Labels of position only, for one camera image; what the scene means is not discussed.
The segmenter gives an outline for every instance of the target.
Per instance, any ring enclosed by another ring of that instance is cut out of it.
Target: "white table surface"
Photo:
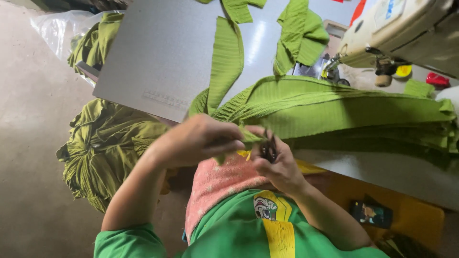
[[[348,25],[358,2],[310,0],[309,8],[323,19]],[[249,6],[254,23],[239,25],[244,70],[223,103],[273,74],[281,30],[276,19],[287,3],[267,0],[263,9]],[[136,0],[126,11],[93,95],[181,122],[194,97],[209,85],[217,16],[224,16],[218,0],[207,5],[195,0]],[[304,150],[295,155],[331,171],[459,211],[459,176],[423,160],[343,151]]]

